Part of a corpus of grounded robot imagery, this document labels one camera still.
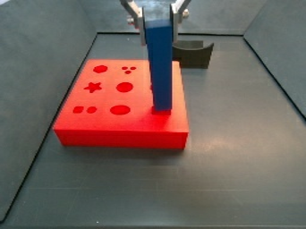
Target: black object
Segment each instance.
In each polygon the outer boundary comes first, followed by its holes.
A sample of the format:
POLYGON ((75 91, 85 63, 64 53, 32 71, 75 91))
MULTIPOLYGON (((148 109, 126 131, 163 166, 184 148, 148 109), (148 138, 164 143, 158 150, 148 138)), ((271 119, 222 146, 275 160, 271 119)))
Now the black object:
POLYGON ((203 68, 210 65, 214 43, 203 46, 202 40, 179 40, 172 45, 174 61, 179 61, 182 68, 203 68))

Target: small round hole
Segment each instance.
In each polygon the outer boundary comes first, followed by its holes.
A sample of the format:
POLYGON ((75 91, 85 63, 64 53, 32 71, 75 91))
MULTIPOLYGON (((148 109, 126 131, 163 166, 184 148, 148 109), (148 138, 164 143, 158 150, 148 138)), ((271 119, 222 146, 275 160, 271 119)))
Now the small round hole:
POLYGON ((110 108, 110 112, 114 115, 126 115, 130 111, 131 111, 130 107, 124 105, 112 106, 110 108))
POLYGON ((83 113, 83 110, 84 110, 84 107, 83 107, 83 106, 76 106, 76 107, 73 108, 73 113, 75 113, 75 114, 80 114, 80 113, 83 113))
POLYGON ((87 112, 88 112, 90 114, 92 114, 95 111, 96 111, 96 107, 95 107, 95 106, 90 106, 90 107, 87 108, 87 112))
POLYGON ((130 92, 132 90, 132 84, 128 82, 122 82, 116 89, 119 92, 130 92))

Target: gray table surface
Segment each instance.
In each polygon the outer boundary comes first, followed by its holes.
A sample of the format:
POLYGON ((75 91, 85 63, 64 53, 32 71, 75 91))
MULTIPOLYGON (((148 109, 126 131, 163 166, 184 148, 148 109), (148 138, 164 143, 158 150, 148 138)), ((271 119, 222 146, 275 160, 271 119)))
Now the gray table surface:
MULTIPOLYGON (((306 126, 243 38, 183 69, 184 151, 44 142, 3 227, 305 226, 306 126)), ((135 35, 99 35, 91 58, 142 59, 135 35)))

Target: metal bracket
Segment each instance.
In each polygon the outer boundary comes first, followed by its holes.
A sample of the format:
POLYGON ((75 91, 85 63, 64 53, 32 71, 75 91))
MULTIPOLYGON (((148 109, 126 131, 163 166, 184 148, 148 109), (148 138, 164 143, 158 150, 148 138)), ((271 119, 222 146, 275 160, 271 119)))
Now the metal bracket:
POLYGON ((174 42, 178 38, 178 25, 182 23, 183 19, 188 17, 187 5, 191 0, 176 0, 174 4, 170 4, 170 18, 172 21, 174 28, 174 42))
MULTIPOLYGON (((172 22, 172 41, 178 40, 178 25, 183 19, 188 16, 187 5, 191 0, 176 0, 174 4, 170 4, 170 20, 172 22)), ((135 29, 140 32, 142 45, 146 46, 146 31, 144 31, 144 14, 143 8, 136 5, 134 0, 120 0, 126 11, 128 12, 128 24, 134 25, 135 29)))
POLYGON ((140 32, 142 45, 146 46, 146 34, 144 34, 144 15, 143 8, 136 5, 134 0, 120 0, 126 11, 128 12, 128 24, 134 25, 135 29, 140 32))

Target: red foam block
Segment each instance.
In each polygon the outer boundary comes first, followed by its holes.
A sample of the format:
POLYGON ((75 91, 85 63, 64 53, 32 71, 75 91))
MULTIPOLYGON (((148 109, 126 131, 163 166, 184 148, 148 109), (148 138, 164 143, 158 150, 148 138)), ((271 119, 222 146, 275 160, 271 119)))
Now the red foam block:
POLYGON ((184 148, 187 110, 179 63, 174 106, 155 112, 144 60, 90 60, 53 125, 64 146, 184 148))

